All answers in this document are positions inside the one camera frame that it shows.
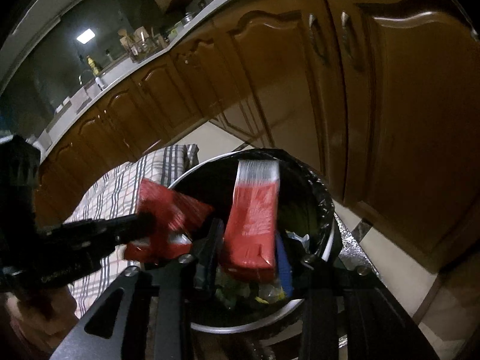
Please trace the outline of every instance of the blue object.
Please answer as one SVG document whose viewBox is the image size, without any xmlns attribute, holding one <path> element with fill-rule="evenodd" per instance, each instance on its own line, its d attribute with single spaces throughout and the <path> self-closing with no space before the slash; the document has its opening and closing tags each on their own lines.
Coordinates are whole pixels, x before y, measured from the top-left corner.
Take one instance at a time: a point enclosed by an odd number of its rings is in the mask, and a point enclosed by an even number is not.
<svg viewBox="0 0 480 360">
<path fill-rule="evenodd" d="M 290 297 L 293 293 L 292 267 L 290 266 L 289 260 L 287 258 L 287 252 L 285 252 L 282 237 L 280 236 L 278 231 L 275 232 L 275 246 L 278 278 L 280 279 L 280 284 L 282 285 L 285 295 L 287 297 Z"/>
</svg>

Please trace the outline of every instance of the kitchen cabinet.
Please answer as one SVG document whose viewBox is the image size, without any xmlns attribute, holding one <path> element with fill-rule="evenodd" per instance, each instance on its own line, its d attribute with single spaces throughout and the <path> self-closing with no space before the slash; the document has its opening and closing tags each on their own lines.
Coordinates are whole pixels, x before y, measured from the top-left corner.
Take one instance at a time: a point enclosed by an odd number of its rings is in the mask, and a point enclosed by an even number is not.
<svg viewBox="0 0 480 360">
<path fill-rule="evenodd" d="M 244 98 L 270 142 L 343 196 L 346 115 L 335 30 L 325 0 L 239 0 L 213 17 Z"/>
<path fill-rule="evenodd" d="M 60 142 L 49 154 L 49 159 L 55 164 L 57 172 L 63 173 L 63 187 L 68 188 L 73 195 L 78 191 L 86 190 L 96 179 L 95 168 L 92 166 L 91 159 L 82 152 L 79 146 L 78 137 L 74 135 L 63 136 Z"/>
<path fill-rule="evenodd" d="M 101 112 L 96 105 L 82 116 L 71 128 L 71 135 L 78 137 L 78 144 L 84 157 L 93 159 L 95 167 L 95 180 L 104 173 L 126 161 L 134 161 L 135 157 L 127 150 L 120 135 L 107 121 L 107 115 Z"/>
<path fill-rule="evenodd" d="M 57 225 L 75 209 L 82 197 L 71 176 L 50 157 L 40 166 L 34 192 L 35 217 L 39 226 Z"/>
<path fill-rule="evenodd" d="M 155 59 L 133 73 L 132 78 L 142 91 L 144 104 L 148 104 L 152 112 L 158 111 L 158 120 L 164 123 L 171 137 L 202 118 L 169 55 Z"/>
<path fill-rule="evenodd" d="M 172 60 L 203 116 L 241 140 L 269 147 L 260 112 L 238 87 L 221 43 L 207 21 L 172 50 Z"/>
<path fill-rule="evenodd" d="M 158 142 L 169 140 L 161 111 L 143 98 L 131 79 L 125 79 L 110 91 L 98 105 L 107 116 L 112 130 L 123 142 L 123 150 L 133 154 L 132 161 Z"/>
<path fill-rule="evenodd" d="M 432 271 L 479 237 L 480 44 L 450 0 L 328 0 L 348 114 L 344 204 Z"/>
</svg>

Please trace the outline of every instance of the faucet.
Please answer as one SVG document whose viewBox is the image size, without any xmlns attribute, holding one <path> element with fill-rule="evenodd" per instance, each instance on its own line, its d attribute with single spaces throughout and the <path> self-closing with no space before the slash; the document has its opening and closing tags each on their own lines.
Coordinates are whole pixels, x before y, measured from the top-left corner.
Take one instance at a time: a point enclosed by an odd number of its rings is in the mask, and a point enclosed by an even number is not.
<svg viewBox="0 0 480 360">
<path fill-rule="evenodd" d="M 93 71 L 91 71 L 90 69 L 85 69 L 82 73 L 80 73 L 80 76 L 78 76 L 78 82 L 80 83 L 80 85 L 83 85 L 82 74 L 85 73 L 86 71 L 90 72 L 90 74 L 93 76 L 93 78 L 95 78 L 95 74 L 93 74 Z"/>
</svg>

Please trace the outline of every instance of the red package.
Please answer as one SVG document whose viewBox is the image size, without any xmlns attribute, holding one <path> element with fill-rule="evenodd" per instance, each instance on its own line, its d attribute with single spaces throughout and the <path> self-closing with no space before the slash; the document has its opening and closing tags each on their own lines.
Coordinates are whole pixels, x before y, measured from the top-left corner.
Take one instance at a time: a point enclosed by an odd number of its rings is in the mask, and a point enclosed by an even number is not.
<svg viewBox="0 0 480 360">
<path fill-rule="evenodd" d="M 137 212 L 155 216 L 154 232 L 147 238 L 130 242 L 123 254 L 126 260 L 155 263 L 188 253 L 189 237 L 213 212 L 213 207 L 182 193 L 142 179 Z"/>
<path fill-rule="evenodd" d="M 237 280 L 268 283 L 275 277 L 277 161 L 239 161 L 220 264 Z"/>
</svg>

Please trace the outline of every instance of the plaid cloth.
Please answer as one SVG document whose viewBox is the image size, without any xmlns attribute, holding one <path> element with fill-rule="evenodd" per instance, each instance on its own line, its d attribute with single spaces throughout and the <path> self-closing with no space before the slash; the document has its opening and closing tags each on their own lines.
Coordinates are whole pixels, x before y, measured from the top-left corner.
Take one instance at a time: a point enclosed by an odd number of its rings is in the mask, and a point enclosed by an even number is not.
<svg viewBox="0 0 480 360">
<path fill-rule="evenodd" d="M 138 187 L 143 178 L 168 187 L 188 169 L 198 164 L 197 145 L 174 145 L 153 151 L 136 163 L 123 163 L 105 173 L 83 196 L 80 204 L 65 222 L 81 219 L 112 219 L 133 214 Z M 127 266 L 135 262 L 122 259 L 124 245 L 102 262 L 102 268 L 69 285 L 77 301 L 75 314 L 81 318 L 93 302 Z"/>
</svg>

